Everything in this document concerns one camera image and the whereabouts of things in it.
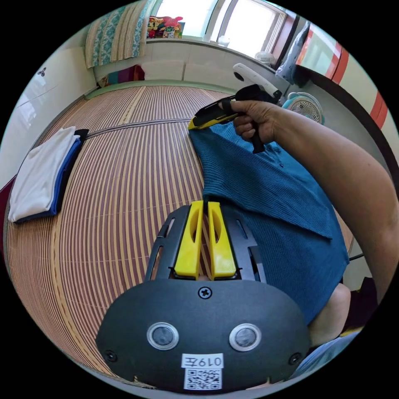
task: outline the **window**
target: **window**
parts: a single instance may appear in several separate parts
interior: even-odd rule
[[[250,57],[273,51],[286,18],[285,9],[265,0],[158,0],[152,15],[182,17],[183,38],[226,36],[230,49]]]
[[[217,0],[162,0],[155,4],[152,15],[183,17],[183,35],[203,38],[216,3]]]

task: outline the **qr code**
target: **qr code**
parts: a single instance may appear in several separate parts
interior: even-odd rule
[[[211,390],[222,388],[222,369],[185,369],[184,389]]]

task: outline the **blue folded shirt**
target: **blue folded shirt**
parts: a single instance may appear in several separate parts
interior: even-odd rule
[[[276,143],[254,155],[232,123],[190,131],[204,173],[204,200],[234,204],[256,239],[266,280],[300,306],[307,323],[325,306],[349,263],[324,191]]]

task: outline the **label sticker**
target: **label sticker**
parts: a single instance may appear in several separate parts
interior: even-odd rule
[[[209,391],[222,388],[223,353],[191,355],[183,353],[184,389]]]

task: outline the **striped mat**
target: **striped mat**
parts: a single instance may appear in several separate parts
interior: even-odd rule
[[[201,165],[187,123],[120,126],[191,118],[223,96],[173,86],[109,92],[74,105],[45,137],[71,125],[92,132],[115,127],[83,145],[57,216],[9,224],[7,232],[6,261],[23,305],[43,333],[82,365],[115,378],[94,342],[103,316],[143,281],[167,215],[202,198]],[[205,221],[201,274],[210,275],[207,227]]]
[[[225,96],[225,93],[183,86],[140,86],[110,91],[88,101],[81,100],[42,140],[68,126],[93,133],[132,122],[191,119],[200,108]]]

